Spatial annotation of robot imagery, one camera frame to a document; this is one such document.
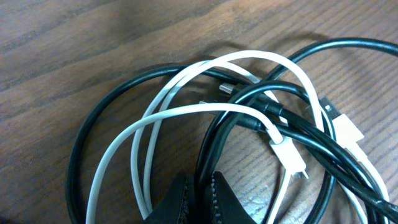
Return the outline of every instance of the connector tip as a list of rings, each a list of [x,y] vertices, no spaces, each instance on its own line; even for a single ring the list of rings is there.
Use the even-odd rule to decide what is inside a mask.
[[[232,90],[234,89],[234,85],[229,83],[223,83],[220,85],[219,89],[225,93],[231,94]]]
[[[309,179],[310,178],[306,171],[297,172],[297,173],[293,174],[293,177],[299,178],[299,179]]]

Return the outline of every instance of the tangled cables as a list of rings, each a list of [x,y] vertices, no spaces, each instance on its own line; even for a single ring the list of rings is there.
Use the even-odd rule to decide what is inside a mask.
[[[354,146],[342,146],[342,143],[336,138],[338,134],[336,135],[333,124],[334,120],[329,116],[324,105],[320,103],[310,79],[295,64],[301,59],[321,50],[338,47],[372,49],[398,57],[398,45],[396,44],[374,39],[339,38],[309,45],[294,53],[289,58],[272,52],[245,50],[224,55],[214,60],[197,62],[190,66],[157,68],[120,84],[110,91],[90,112],[81,125],[73,145],[65,181],[65,195],[72,223],[94,223],[96,203],[106,167],[118,146],[134,133],[131,152],[132,184],[141,215],[143,219],[147,218],[152,212],[149,188],[150,167],[162,119],[203,111],[224,112],[218,114],[211,122],[200,148],[194,175],[195,196],[198,198],[197,203],[201,203],[200,199],[204,194],[205,188],[211,182],[211,175],[215,171],[228,134],[236,124],[239,124],[255,131],[267,133],[271,137],[271,147],[285,167],[284,178],[277,198],[272,205],[267,223],[274,222],[289,184],[290,176],[295,173],[301,173],[306,176],[305,163],[293,145],[292,139],[306,145],[309,153],[326,170],[319,196],[305,221],[306,223],[319,222],[330,200],[335,180],[343,187],[346,195],[356,208],[362,223],[388,223],[388,220],[398,223],[398,206],[388,202],[387,189],[380,175],[366,159],[366,156],[360,156],[361,151],[358,148]],[[280,65],[273,69],[265,80],[259,80],[247,70],[229,62],[249,57],[271,60]],[[213,67],[221,67],[234,71],[243,78],[234,77],[227,72],[214,69]],[[293,83],[277,81],[286,69],[289,69],[297,76],[303,87]],[[168,110],[169,103],[179,89],[199,74],[217,78],[227,83],[227,86],[235,87],[240,85],[241,88],[238,91],[231,91],[231,98],[227,103],[189,105]],[[130,88],[150,79],[165,75],[174,77],[161,89],[149,105],[142,119],[130,125],[119,134],[105,152],[94,176],[87,209],[85,210],[86,205],[83,205],[79,191],[78,171],[83,146],[94,122],[113,100]],[[283,104],[279,103],[272,94],[272,90],[286,91],[297,95],[308,103],[312,109],[315,126],[297,114],[285,109]],[[153,114],[160,102],[162,104],[159,112]],[[271,119],[265,114],[275,115],[279,119]],[[137,153],[144,127],[150,123],[155,123],[155,125],[148,146],[144,169],[144,191],[142,192],[138,176]],[[355,152],[358,153],[353,154],[353,151],[348,152],[351,147],[356,149]],[[291,152],[290,155],[294,154],[296,156],[286,156],[286,154],[279,153],[278,149],[289,151]],[[360,198],[365,203],[366,214],[362,211],[357,198]]]

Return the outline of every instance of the wooden surface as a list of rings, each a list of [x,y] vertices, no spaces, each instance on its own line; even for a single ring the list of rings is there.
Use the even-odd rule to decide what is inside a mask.
[[[79,125],[113,87],[157,64],[192,62],[239,49],[290,55],[329,37],[374,37],[397,42],[397,1],[3,0],[0,2],[0,215],[17,223],[69,223],[65,171]],[[243,60],[263,77],[275,64]],[[365,135],[359,145],[398,203],[398,60],[370,50],[328,50],[300,62],[326,95]],[[286,73],[284,80],[295,80]],[[85,147],[85,198],[109,143],[138,120],[167,81],[127,92],[95,124]],[[172,106],[207,100],[220,83],[197,78]],[[278,94],[289,108],[304,105]],[[193,172],[212,115],[168,119],[152,169],[158,203],[172,177]],[[149,132],[142,141],[141,170]],[[235,128],[218,170],[258,223],[266,214],[280,165],[264,136]],[[140,223],[129,174],[128,140],[111,161],[98,202],[98,223]],[[302,223],[320,188],[323,169],[304,150],[310,180],[293,180],[278,213]],[[357,223],[336,187],[323,223]]]

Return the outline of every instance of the wood grain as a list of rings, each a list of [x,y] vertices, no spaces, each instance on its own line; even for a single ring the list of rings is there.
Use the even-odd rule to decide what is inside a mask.
[[[192,62],[240,49],[290,55],[330,37],[397,42],[397,1],[4,0],[0,2],[0,215],[16,223],[69,223],[65,171],[79,125],[113,87],[157,64]],[[242,60],[263,77],[275,64]],[[335,49],[300,62],[320,96],[326,95],[365,135],[361,147],[398,203],[398,61],[370,50]],[[284,80],[295,81],[286,73]],[[81,179],[88,192],[101,156],[118,132],[142,116],[167,78],[117,99],[101,115],[85,147]],[[209,99],[220,83],[197,78],[172,106]],[[300,112],[295,97],[277,93]],[[172,177],[193,172],[211,121],[195,114],[164,121],[152,168],[157,204]],[[144,135],[142,148],[149,141]],[[280,175],[265,136],[235,128],[217,169],[244,208],[264,218]],[[129,174],[128,140],[106,172],[98,223],[140,223]],[[301,151],[310,180],[293,180],[278,214],[303,222],[320,188],[323,169]],[[140,153],[140,172],[145,152]],[[336,187],[323,223],[358,223]]]

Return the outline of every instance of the cable plug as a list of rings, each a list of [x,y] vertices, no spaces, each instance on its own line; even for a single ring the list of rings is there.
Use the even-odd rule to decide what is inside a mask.
[[[269,144],[282,165],[292,176],[308,179],[308,174],[305,171],[307,166],[291,138],[284,136],[284,140],[281,143],[275,144],[271,140]]]
[[[232,85],[229,83],[223,83],[222,85],[220,85],[220,90],[230,94],[231,96],[233,96],[235,93],[242,90],[243,88],[244,85],[242,84]],[[250,107],[264,114],[271,113],[273,115],[279,116],[284,106],[276,102],[272,98],[268,97],[267,95],[261,93]]]
[[[323,97],[321,103],[325,106],[335,127],[336,141],[346,149],[358,162],[368,160],[366,153],[357,142],[364,138],[362,132],[345,114],[341,114],[327,97]]]
[[[339,117],[332,120],[336,131],[337,143],[347,149],[358,162],[367,160],[368,156],[360,148],[357,142],[364,138],[361,131],[355,126],[355,124],[347,117],[342,114]]]

